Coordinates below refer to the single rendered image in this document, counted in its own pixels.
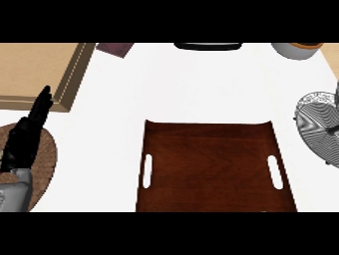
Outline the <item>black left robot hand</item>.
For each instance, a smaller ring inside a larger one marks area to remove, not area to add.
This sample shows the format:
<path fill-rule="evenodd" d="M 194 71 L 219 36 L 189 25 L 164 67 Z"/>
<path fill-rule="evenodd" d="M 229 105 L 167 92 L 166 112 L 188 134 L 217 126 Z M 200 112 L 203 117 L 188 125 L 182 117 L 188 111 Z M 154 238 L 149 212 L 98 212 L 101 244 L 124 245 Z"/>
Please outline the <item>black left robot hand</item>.
<path fill-rule="evenodd" d="M 30 168 L 34 163 L 41 129 L 52 104 L 50 87 L 46 86 L 37 96 L 28 116 L 19 119 L 9 131 L 2 157 L 3 172 L 15 168 Z"/>

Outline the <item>dark brown wooden tray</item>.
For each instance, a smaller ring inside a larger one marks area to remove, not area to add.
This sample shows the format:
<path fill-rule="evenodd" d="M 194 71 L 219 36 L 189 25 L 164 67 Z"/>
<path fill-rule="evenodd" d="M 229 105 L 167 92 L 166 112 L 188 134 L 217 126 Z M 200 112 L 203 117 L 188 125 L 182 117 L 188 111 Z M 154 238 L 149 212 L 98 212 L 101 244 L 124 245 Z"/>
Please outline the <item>dark brown wooden tray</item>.
<path fill-rule="evenodd" d="M 151 185 L 138 212 L 293 212 L 290 186 L 275 188 L 269 161 L 280 155 L 272 124 L 145 124 L 142 161 Z"/>

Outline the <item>round brown woven placemat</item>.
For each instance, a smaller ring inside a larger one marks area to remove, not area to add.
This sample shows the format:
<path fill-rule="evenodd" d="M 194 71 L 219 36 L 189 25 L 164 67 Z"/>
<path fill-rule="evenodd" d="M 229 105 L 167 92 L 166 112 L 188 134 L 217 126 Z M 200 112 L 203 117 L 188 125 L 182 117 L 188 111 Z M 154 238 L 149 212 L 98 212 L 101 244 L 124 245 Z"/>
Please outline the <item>round brown woven placemat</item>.
<path fill-rule="evenodd" d="M 15 124 L 0 127 L 0 149 L 7 141 L 7 134 Z M 33 209 L 49 186 L 58 161 L 58 150 L 50 133 L 41 129 L 37 156 L 31 168 L 33 173 L 33 196 L 28 209 Z M 0 173 L 0 183 L 13 183 L 18 180 L 12 173 Z"/>

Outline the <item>tan wooden box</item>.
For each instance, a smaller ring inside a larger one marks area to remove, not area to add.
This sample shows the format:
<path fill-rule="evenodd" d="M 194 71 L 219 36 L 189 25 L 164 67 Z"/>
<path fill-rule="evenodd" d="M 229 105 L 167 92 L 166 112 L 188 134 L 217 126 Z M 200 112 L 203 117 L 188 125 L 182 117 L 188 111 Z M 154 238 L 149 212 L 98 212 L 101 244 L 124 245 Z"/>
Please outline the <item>tan wooden box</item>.
<path fill-rule="evenodd" d="M 95 43 L 0 43 L 0 110 L 30 110 L 49 86 L 50 111 L 67 113 L 95 47 Z"/>

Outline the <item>dark purple flat object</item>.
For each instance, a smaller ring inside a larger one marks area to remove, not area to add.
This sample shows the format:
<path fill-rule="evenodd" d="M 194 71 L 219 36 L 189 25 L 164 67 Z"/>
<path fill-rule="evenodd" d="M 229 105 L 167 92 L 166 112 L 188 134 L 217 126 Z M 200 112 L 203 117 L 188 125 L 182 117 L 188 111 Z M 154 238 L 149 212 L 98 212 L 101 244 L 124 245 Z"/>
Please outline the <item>dark purple flat object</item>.
<path fill-rule="evenodd" d="M 133 43 L 99 43 L 96 49 L 115 57 L 123 58 L 133 46 Z"/>

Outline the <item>black appliance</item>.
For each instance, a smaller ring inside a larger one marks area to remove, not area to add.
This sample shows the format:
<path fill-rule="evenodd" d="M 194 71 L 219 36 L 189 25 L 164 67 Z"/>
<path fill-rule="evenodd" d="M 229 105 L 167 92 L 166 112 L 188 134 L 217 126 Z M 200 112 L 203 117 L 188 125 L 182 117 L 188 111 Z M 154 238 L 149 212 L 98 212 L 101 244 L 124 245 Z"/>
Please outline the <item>black appliance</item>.
<path fill-rule="evenodd" d="M 243 43 L 173 43 L 173 45 L 183 50 L 194 51 L 229 51 L 238 50 Z"/>

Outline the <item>grey pot with orange rim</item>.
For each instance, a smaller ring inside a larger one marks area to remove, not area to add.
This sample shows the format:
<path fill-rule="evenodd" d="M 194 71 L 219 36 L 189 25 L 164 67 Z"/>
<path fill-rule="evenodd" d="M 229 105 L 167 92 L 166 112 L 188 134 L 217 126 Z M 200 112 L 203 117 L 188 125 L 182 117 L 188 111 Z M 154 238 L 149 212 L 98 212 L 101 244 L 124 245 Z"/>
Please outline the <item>grey pot with orange rim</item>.
<path fill-rule="evenodd" d="M 272 43 L 277 53 L 290 60 L 306 60 L 321 48 L 321 43 Z"/>

